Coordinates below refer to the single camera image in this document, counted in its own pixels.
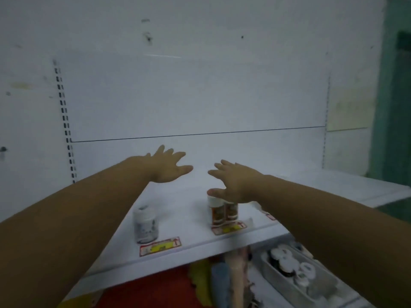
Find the red fabric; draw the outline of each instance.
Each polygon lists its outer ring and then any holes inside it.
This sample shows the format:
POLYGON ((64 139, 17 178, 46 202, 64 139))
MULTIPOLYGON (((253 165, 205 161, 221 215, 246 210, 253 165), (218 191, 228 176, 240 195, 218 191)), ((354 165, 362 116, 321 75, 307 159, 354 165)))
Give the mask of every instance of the red fabric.
POLYGON ((116 285, 101 296, 97 308, 203 308, 182 266, 116 285))

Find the white wall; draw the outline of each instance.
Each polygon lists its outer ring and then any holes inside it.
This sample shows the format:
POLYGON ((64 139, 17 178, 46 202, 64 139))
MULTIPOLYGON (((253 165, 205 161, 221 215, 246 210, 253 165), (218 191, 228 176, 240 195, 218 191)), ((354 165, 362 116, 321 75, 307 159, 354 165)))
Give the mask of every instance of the white wall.
MULTIPOLYGON (((314 63, 329 63, 331 84, 376 89, 384 5, 385 0, 1 0, 0 146, 9 151, 0 160, 0 215, 10 216, 71 181, 51 64, 59 51, 253 63, 280 54, 292 63, 296 52, 306 50, 314 63), (144 18, 150 22, 142 24, 144 18), (153 36, 152 46, 143 40, 145 31, 153 36)), ((345 145, 337 132, 327 134, 325 166, 363 175, 370 132, 343 132, 345 145)))

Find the blue object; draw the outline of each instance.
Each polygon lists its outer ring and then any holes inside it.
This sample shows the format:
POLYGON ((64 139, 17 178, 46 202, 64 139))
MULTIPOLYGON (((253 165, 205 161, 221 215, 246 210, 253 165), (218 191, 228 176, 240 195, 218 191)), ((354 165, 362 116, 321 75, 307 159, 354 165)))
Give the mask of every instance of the blue object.
POLYGON ((211 267, 211 294, 215 308, 230 308, 230 267, 224 262, 211 267))

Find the person's left hand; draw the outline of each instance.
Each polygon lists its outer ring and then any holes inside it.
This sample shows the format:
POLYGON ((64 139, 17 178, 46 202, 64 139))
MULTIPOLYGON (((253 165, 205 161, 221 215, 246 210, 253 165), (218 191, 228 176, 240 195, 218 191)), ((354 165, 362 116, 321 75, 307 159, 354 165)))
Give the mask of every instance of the person's left hand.
POLYGON ((185 152, 180 151, 173 153, 173 149, 164 152, 164 148, 164 145, 161 145, 154 155, 151 156, 151 154, 148 153, 144 157, 141 157, 143 166, 148 171, 150 181, 167 183, 193 170, 192 165, 177 166, 177 162, 185 156, 185 152))

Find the forearm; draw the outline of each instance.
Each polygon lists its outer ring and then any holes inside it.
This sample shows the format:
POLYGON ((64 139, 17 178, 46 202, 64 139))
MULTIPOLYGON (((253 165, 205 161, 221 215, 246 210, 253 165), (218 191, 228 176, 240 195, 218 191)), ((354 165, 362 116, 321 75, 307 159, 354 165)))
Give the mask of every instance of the forearm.
POLYGON ((357 202, 264 175, 255 198, 328 269, 374 304, 409 306, 411 226, 357 202))
POLYGON ((130 158, 2 222, 0 306, 55 307, 104 249, 148 182, 143 166, 130 158))

